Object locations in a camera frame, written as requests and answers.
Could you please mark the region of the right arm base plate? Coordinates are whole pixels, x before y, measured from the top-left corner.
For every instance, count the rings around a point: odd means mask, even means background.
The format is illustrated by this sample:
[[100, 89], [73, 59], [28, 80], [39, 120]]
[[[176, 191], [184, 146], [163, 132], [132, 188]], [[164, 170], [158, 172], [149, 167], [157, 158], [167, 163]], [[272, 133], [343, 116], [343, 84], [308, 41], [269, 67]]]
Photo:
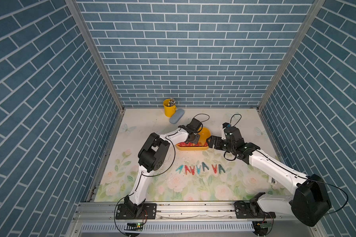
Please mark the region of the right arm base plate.
[[265, 219], [276, 218], [274, 212], [264, 212], [258, 207], [256, 203], [250, 203], [248, 201], [239, 200], [234, 203], [234, 209], [237, 219]]

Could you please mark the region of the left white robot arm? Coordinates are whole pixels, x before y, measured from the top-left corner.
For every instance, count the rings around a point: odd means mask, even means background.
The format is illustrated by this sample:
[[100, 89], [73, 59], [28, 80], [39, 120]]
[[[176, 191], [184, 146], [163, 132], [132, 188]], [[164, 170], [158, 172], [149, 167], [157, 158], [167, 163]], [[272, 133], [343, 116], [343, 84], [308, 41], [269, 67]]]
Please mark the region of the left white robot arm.
[[155, 173], [165, 161], [170, 147], [179, 143], [197, 144], [203, 123], [193, 118], [188, 125], [180, 125], [176, 130], [166, 133], [151, 133], [138, 153], [138, 174], [131, 193], [124, 197], [127, 213], [138, 217], [143, 210], [146, 192]]

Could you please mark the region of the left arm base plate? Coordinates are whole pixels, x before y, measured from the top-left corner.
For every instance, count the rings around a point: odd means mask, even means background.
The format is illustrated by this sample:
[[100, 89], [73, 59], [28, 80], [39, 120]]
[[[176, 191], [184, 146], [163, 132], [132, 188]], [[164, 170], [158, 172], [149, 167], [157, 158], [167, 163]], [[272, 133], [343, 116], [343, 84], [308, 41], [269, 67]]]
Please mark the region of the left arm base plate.
[[138, 206], [122, 203], [117, 206], [115, 218], [116, 220], [136, 220], [144, 217], [154, 220], [156, 212], [156, 203], [142, 203]]

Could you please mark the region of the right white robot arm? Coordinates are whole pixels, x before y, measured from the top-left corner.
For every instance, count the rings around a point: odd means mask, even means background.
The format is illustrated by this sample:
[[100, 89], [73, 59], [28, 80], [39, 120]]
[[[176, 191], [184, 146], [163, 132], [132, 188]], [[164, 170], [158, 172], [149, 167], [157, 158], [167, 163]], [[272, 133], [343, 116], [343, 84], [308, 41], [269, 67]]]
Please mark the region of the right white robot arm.
[[269, 156], [254, 143], [246, 143], [239, 129], [223, 124], [223, 135], [207, 138], [209, 148], [234, 155], [248, 165], [266, 173], [273, 182], [281, 184], [288, 196], [259, 192], [249, 200], [251, 214], [283, 213], [296, 217], [306, 226], [313, 227], [332, 207], [326, 183], [316, 174], [308, 176]]

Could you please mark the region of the light blue clothespin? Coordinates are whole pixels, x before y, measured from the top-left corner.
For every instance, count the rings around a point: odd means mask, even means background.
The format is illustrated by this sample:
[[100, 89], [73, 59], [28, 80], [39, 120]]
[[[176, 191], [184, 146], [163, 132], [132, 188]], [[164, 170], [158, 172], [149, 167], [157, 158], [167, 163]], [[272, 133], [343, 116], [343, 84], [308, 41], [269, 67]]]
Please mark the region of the light blue clothespin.
[[196, 165], [195, 167], [196, 167], [196, 172], [197, 172], [197, 174], [200, 175], [200, 172], [201, 172], [201, 165], [199, 165], [199, 166]]

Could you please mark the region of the yellow storage box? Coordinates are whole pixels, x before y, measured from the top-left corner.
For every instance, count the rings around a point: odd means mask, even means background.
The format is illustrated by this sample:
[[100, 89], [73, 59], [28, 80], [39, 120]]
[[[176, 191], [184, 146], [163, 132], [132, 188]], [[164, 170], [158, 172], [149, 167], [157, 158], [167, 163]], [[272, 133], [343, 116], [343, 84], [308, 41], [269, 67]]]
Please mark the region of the yellow storage box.
[[179, 143], [176, 145], [177, 149], [180, 151], [205, 151], [209, 148], [208, 143], [206, 141], [207, 138], [211, 136], [211, 132], [208, 128], [203, 128], [199, 133], [200, 137], [196, 144], [194, 143]]

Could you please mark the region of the red clothespin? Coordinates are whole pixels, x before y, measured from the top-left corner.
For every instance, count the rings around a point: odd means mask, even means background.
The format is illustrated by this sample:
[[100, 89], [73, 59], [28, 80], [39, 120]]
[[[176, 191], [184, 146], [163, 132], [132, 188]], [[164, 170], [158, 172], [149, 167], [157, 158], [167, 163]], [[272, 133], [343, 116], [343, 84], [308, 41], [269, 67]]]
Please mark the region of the red clothespin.
[[196, 172], [196, 167], [195, 166], [189, 166], [190, 172], [192, 175], [195, 175]]
[[185, 165], [185, 174], [187, 175], [188, 173], [191, 174], [191, 169]]
[[218, 165], [217, 165], [217, 164], [212, 165], [212, 169], [213, 169], [213, 172], [214, 172], [215, 174], [218, 173]]

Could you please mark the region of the teal clothespin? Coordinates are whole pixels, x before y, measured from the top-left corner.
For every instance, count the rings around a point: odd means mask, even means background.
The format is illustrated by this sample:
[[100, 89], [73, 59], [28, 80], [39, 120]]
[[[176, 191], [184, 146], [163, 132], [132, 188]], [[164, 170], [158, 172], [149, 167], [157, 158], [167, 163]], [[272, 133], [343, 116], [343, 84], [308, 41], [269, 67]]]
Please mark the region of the teal clothespin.
[[205, 162], [202, 162], [202, 169], [205, 172], [206, 170], [209, 170], [209, 167], [206, 165]]
[[184, 166], [183, 166], [183, 165], [180, 165], [180, 166], [176, 169], [176, 172], [178, 172], [179, 174], [181, 174], [183, 168], [184, 168]]
[[225, 170], [221, 164], [218, 164], [219, 174], [225, 173]]

